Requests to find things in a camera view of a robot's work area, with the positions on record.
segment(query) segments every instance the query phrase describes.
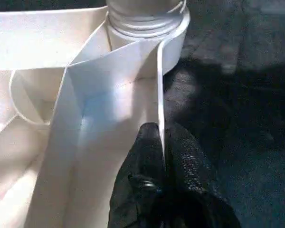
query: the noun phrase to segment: white plastic tray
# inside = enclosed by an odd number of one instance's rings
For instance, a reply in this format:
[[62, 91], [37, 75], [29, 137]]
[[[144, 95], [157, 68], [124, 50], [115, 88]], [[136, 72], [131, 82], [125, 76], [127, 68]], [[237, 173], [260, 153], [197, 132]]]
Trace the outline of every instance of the white plastic tray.
[[[16, 16], [27, 20], [28, 24], [24, 27], [41, 34], [44, 38], [42, 41], [45, 40], [46, 43], [48, 37], [53, 35], [51, 45], [46, 49], [44, 44], [40, 45], [40, 49], [35, 49], [43, 57], [25, 55], [19, 60], [15, 58], [20, 56], [19, 48], [9, 46], [12, 55], [6, 57], [5, 65], [0, 62], [0, 69], [7, 70], [4, 71], [7, 76], [2, 82], [8, 82], [7, 78], [12, 75], [9, 84], [12, 102], [9, 101], [6, 105], [9, 107], [7, 110], [11, 110], [12, 117], [7, 122], [2, 120], [8, 125], [0, 133], [0, 143], [6, 139], [4, 133], [13, 133], [8, 127], [16, 124], [23, 128], [21, 133], [29, 139], [28, 151], [32, 151], [25, 159], [20, 159], [22, 169], [6, 168], [6, 172], [13, 173], [13, 178], [9, 178], [6, 187], [0, 190], [2, 195], [7, 192], [2, 198], [6, 203], [0, 201], [0, 215], [4, 212], [7, 215], [0, 219], [0, 227], [19, 227], [24, 224], [38, 164], [43, 159], [46, 145], [46, 155], [28, 210], [26, 228], [106, 227], [115, 176], [140, 125], [149, 121], [158, 122], [163, 141], [162, 76], [179, 60], [190, 21], [189, 12], [186, 10], [183, 22], [165, 38], [133, 40], [114, 51], [111, 50], [105, 14], [106, 9], [99, 8], [0, 15], [0, 18], [7, 17], [7, 21], [14, 21]], [[43, 23], [44, 20], [47, 20], [47, 25], [51, 24], [49, 30]], [[60, 23], [65, 25], [63, 30], [58, 26]], [[67, 38], [62, 39], [63, 36], [57, 35], [57, 31], [70, 33], [67, 33]], [[20, 37], [26, 36], [23, 31], [22, 34], [16, 34]], [[37, 46], [38, 39], [32, 41], [33, 46]], [[64, 48], [55, 49], [54, 44], [61, 39], [65, 41], [62, 42]], [[0, 55], [3, 55], [3, 51], [4, 49], [0, 49]], [[41, 99], [38, 89], [32, 89], [34, 86], [27, 87], [34, 85], [31, 84], [30, 75], [42, 75], [41, 71], [53, 72], [53, 67], [63, 66], [66, 69], [55, 106], [51, 108], [52, 118], [43, 118], [44, 115], [40, 112], [44, 109], [39, 105], [44, 101], [52, 102], [53, 96], [43, 94]], [[8, 93], [4, 93], [2, 97], [7, 97]], [[21, 97], [27, 102], [21, 103]], [[16, 136], [14, 138], [20, 143], [25, 142], [18, 140]], [[0, 162], [20, 156], [24, 153], [22, 151], [10, 150], [12, 156], [1, 156]], [[29, 160], [32, 168], [26, 169]], [[35, 175], [30, 175], [31, 170], [35, 170]], [[9, 190], [22, 173], [25, 175], [18, 179], [12, 188], [14, 190]], [[24, 187], [23, 184], [28, 179], [33, 181]], [[7, 207], [13, 203], [11, 195], [17, 195], [17, 186], [21, 184], [26, 189], [22, 195], [25, 200], [14, 201], [14, 205], [19, 203], [24, 206], [18, 209]]]

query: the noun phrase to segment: white pipe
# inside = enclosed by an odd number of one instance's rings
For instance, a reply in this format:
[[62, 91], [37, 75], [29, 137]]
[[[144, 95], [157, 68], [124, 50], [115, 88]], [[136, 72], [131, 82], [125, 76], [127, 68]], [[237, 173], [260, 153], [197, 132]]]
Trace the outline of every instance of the white pipe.
[[186, 0], [106, 0], [110, 24], [136, 38], [168, 34], [179, 26]]

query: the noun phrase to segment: compartment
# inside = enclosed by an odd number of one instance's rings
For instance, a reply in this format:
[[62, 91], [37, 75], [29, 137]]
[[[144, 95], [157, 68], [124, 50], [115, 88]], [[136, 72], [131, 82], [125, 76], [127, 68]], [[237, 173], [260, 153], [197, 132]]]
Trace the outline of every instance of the compartment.
[[[24, 222], [38, 174], [32, 162], [43, 154], [46, 145], [46, 136], [18, 116], [0, 131], [0, 228]], [[28, 180], [17, 184], [21, 178]], [[21, 190], [13, 190], [19, 185]]]
[[67, 68], [25, 227], [106, 227], [118, 169], [140, 125], [158, 122], [156, 62], [144, 68], [153, 48], [141, 41]]
[[64, 68], [13, 71], [9, 91], [17, 113], [28, 123], [49, 126]]

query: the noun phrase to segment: black glove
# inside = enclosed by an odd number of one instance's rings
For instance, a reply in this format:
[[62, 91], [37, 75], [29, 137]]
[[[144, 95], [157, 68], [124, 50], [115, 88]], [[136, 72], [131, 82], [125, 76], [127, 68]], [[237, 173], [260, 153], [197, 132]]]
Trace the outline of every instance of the black glove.
[[216, 171], [186, 129], [166, 130], [166, 171], [155, 123], [144, 124], [120, 168], [109, 228], [239, 228], [222, 198]]

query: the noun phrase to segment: white plastic part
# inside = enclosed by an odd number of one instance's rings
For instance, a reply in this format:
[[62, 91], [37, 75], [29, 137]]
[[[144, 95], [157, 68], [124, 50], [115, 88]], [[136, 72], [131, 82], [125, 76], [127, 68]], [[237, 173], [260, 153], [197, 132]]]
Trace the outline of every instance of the white plastic part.
[[[185, 9], [180, 24], [162, 36], [131, 40], [110, 30], [106, 10], [0, 13], [0, 69], [7, 70], [0, 73], [8, 82], [9, 70], [17, 69], [10, 104], [18, 114], [1, 129], [0, 162], [19, 158], [0, 166], [0, 227], [24, 223], [35, 181], [25, 178], [31, 176], [29, 162], [38, 155], [42, 160], [47, 144], [26, 228], [106, 227], [115, 176], [140, 125], [159, 123], [164, 146], [162, 76], [179, 60], [189, 12]], [[115, 38], [111, 31], [118, 32]], [[65, 66], [60, 87], [52, 78], [43, 89], [36, 87], [38, 75], [61, 77], [43, 72]], [[47, 86], [59, 93], [54, 111], [42, 118], [39, 104], [54, 94]], [[36, 131], [40, 126], [50, 126], [48, 141]], [[18, 195], [20, 188], [25, 189]], [[23, 200], [12, 200], [13, 194]]]
[[0, 69], [65, 67], [104, 21], [106, 11], [0, 12]]
[[0, 13], [0, 228], [23, 226], [38, 174], [30, 163], [36, 156], [42, 160], [48, 141], [48, 126], [40, 132], [42, 125], [17, 116], [9, 93], [12, 71], [67, 66], [106, 12], [102, 7]]
[[114, 180], [139, 127], [157, 122], [163, 139], [162, 76], [179, 60], [189, 21], [186, 9], [160, 44], [139, 40], [66, 68], [26, 228], [107, 227]]
[[10, 97], [21, 118], [41, 129], [49, 126], [63, 72], [64, 68], [13, 71]]

